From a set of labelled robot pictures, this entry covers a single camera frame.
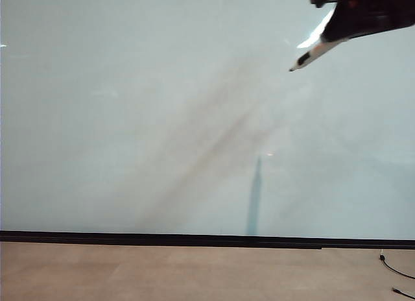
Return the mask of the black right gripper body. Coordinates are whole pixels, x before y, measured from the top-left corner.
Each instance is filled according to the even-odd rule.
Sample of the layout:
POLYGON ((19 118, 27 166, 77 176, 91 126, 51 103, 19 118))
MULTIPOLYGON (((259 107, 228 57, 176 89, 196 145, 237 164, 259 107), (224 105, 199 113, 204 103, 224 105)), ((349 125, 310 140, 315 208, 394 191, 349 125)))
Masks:
POLYGON ((341 0, 345 37, 358 38, 414 25, 414 0, 341 0))

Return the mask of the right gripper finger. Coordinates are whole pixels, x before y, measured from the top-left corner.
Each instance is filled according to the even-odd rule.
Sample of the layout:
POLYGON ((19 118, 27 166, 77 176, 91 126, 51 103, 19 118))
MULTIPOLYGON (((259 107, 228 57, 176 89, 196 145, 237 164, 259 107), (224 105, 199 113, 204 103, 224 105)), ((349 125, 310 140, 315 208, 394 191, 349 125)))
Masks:
POLYGON ((337 4, 333 15, 327 22, 326 30, 348 30, 350 28, 350 7, 348 4, 337 4))
POLYGON ((329 30, 325 29, 320 36, 324 43, 337 42, 340 40, 350 40, 359 35, 358 30, 329 30))

